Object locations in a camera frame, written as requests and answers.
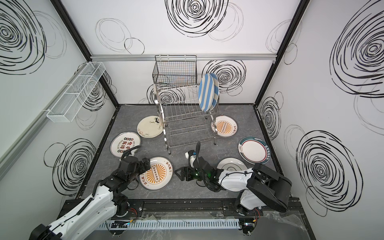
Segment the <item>stainless steel dish rack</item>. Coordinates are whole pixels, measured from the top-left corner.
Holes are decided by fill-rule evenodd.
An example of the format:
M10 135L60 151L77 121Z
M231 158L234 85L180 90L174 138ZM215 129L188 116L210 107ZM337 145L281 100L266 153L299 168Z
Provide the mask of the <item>stainless steel dish rack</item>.
M167 152L172 148L194 145L198 142L217 144L218 132L212 124L219 115L219 107L204 112L198 100L199 85L196 80L178 77L153 83L154 103Z

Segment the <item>aluminium wall rail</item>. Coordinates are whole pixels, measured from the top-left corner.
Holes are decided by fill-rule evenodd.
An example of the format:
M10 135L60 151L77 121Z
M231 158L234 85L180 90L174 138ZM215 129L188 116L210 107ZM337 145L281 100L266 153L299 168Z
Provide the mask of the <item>aluminium wall rail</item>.
M242 61L274 61L276 54L120 54L120 55L92 55L93 61L99 62L123 62L123 61L219 61L219 60L242 60Z

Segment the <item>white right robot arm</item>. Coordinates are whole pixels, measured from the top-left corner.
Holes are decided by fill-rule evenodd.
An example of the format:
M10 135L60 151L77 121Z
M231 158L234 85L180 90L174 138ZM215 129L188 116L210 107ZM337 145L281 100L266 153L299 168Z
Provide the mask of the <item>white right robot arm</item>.
M201 181L212 192L239 192L238 206L253 210L267 206L277 212L285 213L289 207L292 182L272 169L256 163L243 171L228 171L212 167L204 158L196 159L193 166L175 170L181 181Z

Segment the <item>sunburst plate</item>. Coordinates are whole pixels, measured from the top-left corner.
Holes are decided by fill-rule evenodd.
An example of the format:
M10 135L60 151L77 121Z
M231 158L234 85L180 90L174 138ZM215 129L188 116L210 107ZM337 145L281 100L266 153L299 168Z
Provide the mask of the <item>sunburst plate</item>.
M229 116L221 115L216 117L216 127L211 125L213 132L217 129L218 136L228 138L236 134L239 127L237 122Z
M170 160L165 157L150 159L150 169L139 177L141 185L150 191L164 188L172 179L174 168Z

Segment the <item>red text green rim plate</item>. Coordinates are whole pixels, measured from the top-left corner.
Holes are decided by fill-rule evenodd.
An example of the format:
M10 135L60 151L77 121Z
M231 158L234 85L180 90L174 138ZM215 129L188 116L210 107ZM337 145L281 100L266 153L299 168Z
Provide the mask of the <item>red text green rim plate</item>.
M123 152L141 144L141 137L135 132L121 133L114 138L110 151L115 157L121 157Z

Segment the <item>cream floral plate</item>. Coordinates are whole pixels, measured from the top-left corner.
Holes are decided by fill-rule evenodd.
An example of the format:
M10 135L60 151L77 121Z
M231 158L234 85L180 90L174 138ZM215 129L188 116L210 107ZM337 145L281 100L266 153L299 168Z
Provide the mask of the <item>cream floral plate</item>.
M163 125L158 116L148 116L138 123L137 132L143 138L155 138L163 132Z

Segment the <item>small blue striped plate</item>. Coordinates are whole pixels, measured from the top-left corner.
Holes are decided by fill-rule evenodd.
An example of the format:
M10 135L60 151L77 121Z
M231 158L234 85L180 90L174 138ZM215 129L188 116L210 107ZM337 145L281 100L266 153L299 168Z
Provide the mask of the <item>small blue striped plate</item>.
M213 103L215 93L214 79L210 74L205 74L199 84L198 100L203 112L207 112Z

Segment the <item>white plate thin green line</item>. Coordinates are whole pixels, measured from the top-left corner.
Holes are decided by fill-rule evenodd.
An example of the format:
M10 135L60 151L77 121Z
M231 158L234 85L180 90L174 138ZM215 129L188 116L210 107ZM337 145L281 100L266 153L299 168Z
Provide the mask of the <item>white plate thin green line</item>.
M239 159L236 158L225 158L221 160L218 165L217 169L223 169L231 172L236 171L244 171L247 170L247 166Z

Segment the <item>large blue striped plate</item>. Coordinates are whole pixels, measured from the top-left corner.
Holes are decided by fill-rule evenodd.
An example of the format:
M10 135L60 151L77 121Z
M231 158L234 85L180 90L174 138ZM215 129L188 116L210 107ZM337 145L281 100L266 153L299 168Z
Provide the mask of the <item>large blue striped plate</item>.
M210 111L212 111L218 103L220 86L219 86L219 81L218 81L218 77L216 76L216 74L210 73L210 76L213 78L213 81L214 81L214 98L213 98L213 101L212 101L212 104L210 107Z

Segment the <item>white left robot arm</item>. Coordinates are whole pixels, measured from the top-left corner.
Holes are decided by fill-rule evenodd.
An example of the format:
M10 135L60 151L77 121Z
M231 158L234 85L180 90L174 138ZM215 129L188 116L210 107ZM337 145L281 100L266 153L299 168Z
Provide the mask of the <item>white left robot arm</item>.
M84 240L113 216L124 217L132 210L123 191L138 176L151 169L150 159L123 157L117 170L94 186L93 192L61 218L37 226L30 240Z

